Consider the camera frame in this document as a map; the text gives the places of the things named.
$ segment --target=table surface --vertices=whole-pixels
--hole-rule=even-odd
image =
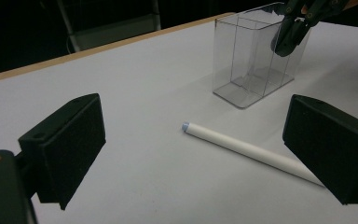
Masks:
[[[33,197],[39,222],[358,223],[358,205],[181,131],[195,122],[296,160],[282,141],[292,94],[358,118],[358,28],[318,24],[296,80],[245,110],[212,94],[212,20],[183,28],[0,74],[0,149],[16,154],[66,102],[101,95],[107,143],[64,212]]]

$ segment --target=white marker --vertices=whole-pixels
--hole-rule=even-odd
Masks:
[[[238,152],[241,155],[261,161],[286,173],[296,175],[324,187],[324,184],[300,161],[294,161],[282,155],[267,151],[264,148],[253,146],[194,123],[185,122],[182,125],[182,130],[185,131],[185,133],[215,143],[218,146]]]

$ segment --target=transparent pen holder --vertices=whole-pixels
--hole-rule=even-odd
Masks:
[[[213,93],[246,108],[294,79],[310,32],[290,55],[275,54],[283,10],[274,3],[215,21]]]

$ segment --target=dark floor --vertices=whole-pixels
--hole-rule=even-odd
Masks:
[[[149,0],[128,0],[113,12],[115,0],[63,0],[76,29],[151,13]],[[168,28],[225,12],[241,12],[275,1],[159,0],[161,27]],[[358,6],[328,22],[358,26]],[[43,62],[73,51],[58,4],[48,0],[0,0],[0,72]]]

